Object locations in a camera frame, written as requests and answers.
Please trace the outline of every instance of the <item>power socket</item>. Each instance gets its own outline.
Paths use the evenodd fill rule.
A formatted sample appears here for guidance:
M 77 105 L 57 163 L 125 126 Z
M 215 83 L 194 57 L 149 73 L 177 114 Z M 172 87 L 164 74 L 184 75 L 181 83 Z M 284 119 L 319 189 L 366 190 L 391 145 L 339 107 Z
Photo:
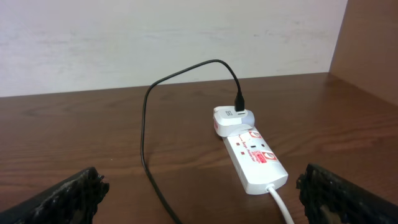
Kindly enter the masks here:
M 286 183 L 286 170 L 256 128 L 223 141 L 247 194 L 265 194 L 267 187 Z

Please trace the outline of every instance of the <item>white cable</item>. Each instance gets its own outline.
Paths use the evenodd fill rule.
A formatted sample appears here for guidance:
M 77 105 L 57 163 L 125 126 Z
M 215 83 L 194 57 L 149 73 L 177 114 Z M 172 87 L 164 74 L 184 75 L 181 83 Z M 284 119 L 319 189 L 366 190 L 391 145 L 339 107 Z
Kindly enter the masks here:
M 279 196 L 279 194 L 276 192 L 276 190 L 274 189 L 274 186 L 269 186 L 268 188 L 266 188 L 266 190 L 272 195 L 272 197 L 275 199 L 276 203 L 278 204 L 280 211 L 282 212 L 286 224 L 294 224 L 292 217 L 290 216 L 289 211 L 287 210 L 287 207 L 284 203 L 284 201 L 281 199 L 281 197 Z

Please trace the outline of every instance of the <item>brown wooden surface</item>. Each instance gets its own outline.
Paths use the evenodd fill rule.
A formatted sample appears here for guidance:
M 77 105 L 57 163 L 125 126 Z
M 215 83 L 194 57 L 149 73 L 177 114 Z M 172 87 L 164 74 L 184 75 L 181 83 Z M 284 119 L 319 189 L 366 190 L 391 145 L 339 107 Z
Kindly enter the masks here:
M 348 0 L 330 72 L 398 105 L 398 1 Z
M 295 180 L 320 164 L 398 203 L 398 108 L 326 74 L 241 80 L 246 108 L 289 173 L 278 190 L 296 223 L 308 223 Z M 146 87 L 0 99 L 0 210 L 88 166 L 110 191 L 95 223 L 172 223 L 141 167 Z M 270 195 L 247 195 L 212 112 L 231 105 L 231 80 L 154 89 L 146 154 L 184 223 L 283 223 Z

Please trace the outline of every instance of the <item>wooden table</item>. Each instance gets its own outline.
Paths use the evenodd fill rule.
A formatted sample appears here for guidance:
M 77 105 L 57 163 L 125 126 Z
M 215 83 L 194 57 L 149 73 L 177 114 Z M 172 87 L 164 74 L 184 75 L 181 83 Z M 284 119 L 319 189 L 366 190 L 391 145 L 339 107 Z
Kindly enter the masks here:
M 289 173 L 278 190 L 308 223 L 295 181 L 309 162 L 398 203 L 398 107 L 325 73 L 241 80 L 246 108 Z M 0 210 L 88 166 L 110 191 L 95 223 L 172 223 L 139 158 L 146 87 L 0 98 Z M 270 195 L 247 195 L 213 108 L 232 105 L 233 81 L 156 87 L 146 158 L 184 223 L 283 223 Z

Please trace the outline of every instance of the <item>white backdrop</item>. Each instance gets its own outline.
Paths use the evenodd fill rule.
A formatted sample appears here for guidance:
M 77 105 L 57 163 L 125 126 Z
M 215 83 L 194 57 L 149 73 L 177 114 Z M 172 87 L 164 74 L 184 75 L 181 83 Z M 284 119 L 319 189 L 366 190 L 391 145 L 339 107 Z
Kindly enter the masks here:
M 346 0 L 0 0 L 0 96 L 328 72 Z M 208 65 L 170 82 L 231 78 Z

